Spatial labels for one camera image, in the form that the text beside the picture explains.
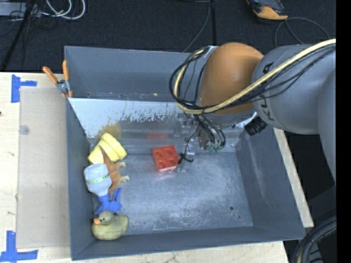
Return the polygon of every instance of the red lego brick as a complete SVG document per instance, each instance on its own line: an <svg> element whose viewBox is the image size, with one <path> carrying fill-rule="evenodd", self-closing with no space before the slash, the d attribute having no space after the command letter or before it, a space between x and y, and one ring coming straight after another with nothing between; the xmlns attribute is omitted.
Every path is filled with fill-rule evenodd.
<svg viewBox="0 0 351 263"><path fill-rule="evenodd" d="M154 159L156 170L159 173L174 170L179 161L179 156L174 145L153 148L152 158Z"/></svg>

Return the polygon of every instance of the blue tape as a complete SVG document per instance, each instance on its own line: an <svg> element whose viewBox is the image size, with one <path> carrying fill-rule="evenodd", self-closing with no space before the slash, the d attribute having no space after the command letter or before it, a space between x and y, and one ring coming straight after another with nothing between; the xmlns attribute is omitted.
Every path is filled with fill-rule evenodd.
<svg viewBox="0 0 351 263"><path fill-rule="evenodd" d="M36 81L23 81L21 82L21 78L17 77L15 74L12 74L12 90L11 90L11 102L19 102L20 101L20 88L22 86L27 87L36 87Z"/></svg>
<svg viewBox="0 0 351 263"><path fill-rule="evenodd" d="M6 232L6 251L2 251L0 262L16 263L18 260L33 260L38 257L38 250L17 252L16 249L16 233L13 231Z"/></svg>

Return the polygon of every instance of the orange handle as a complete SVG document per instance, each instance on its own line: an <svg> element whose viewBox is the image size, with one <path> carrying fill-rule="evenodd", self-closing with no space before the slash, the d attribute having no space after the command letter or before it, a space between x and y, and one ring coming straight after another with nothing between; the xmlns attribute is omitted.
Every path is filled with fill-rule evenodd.
<svg viewBox="0 0 351 263"><path fill-rule="evenodd" d="M65 81L68 81L70 79L70 74L68 73L68 67L67 67L67 61L64 60L62 62L62 70L64 73Z"/></svg>
<svg viewBox="0 0 351 263"><path fill-rule="evenodd" d="M57 84L58 83L58 79L55 76L55 74L51 71L51 69L47 66L43 66L43 71L44 73L50 78L50 80L54 83Z"/></svg>

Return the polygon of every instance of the gray bin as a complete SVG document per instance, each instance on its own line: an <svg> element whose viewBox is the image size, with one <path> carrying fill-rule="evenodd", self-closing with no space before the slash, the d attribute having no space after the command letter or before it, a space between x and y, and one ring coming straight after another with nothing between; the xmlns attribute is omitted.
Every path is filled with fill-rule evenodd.
<svg viewBox="0 0 351 263"><path fill-rule="evenodd" d="M73 260L304 237L272 127L255 136L230 134L237 135L235 145L220 152L203 151L195 141L193 163L182 170L156 172L151 149L174 144L180 153L184 138L193 132L186 128L179 135L172 132L182 112L174 108L168 91L171 74L188 55L65 47L75 95L66 102ZM120 110L119 106L131 101L133 107ZM148 105L161 109L166 105L168 113L139 121L125 116L118 122L122 127L118 140L128 153L121 174L130 177L121 185L119 214L129 217L129 228L115 241L99 241L91 231L97 202L83 175L98 140L92 129L104 126L103 116L132 114ZM148 130L166 133L168 138L147 138Z"/></svg>

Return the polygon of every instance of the white cable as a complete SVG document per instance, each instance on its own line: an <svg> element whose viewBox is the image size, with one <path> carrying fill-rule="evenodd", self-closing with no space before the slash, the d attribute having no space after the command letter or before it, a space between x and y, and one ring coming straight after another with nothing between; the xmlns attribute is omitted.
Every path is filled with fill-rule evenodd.
<svg viewBox="0 0 351 263"><path fill-rule="evenodd" d="M49 6L49 8L55 13L54 15L51 15L51 14L48 14L48 13L45 13L45 12L43 12L42 14L43 15L49 15L49 16L53 16L53 17L60 17L60 16L64 16L64 15L66 15L66 14L68 14L70 11L71 11L71 9L72 9L72 1L71 0L68 0L69 1L69 4L70 4L70 6L69 6L69 9L65 12L65 13L60 13L60 12L58 12L58 11L56 11L55 10L55 8L50 4L50 2L49 2L49 0L45 0L45 2L48 4L48 6Z"/></svg>
<svg viewBox="0 0 351 263"><path fill-rule="evenodd" d="M81 0L81 1L82 1L82 4L83 4L83 9L82 9L82 12L81 12L80 15L74 16L74 17L72 17L72 18L70 18L70 17L68 17L68 16L62 16L62 18L68 19L68 20L77 20L77 19L81 18L81 17L84 15L84 13L86 12L86 3L85 3L84 0Z"/></svg>

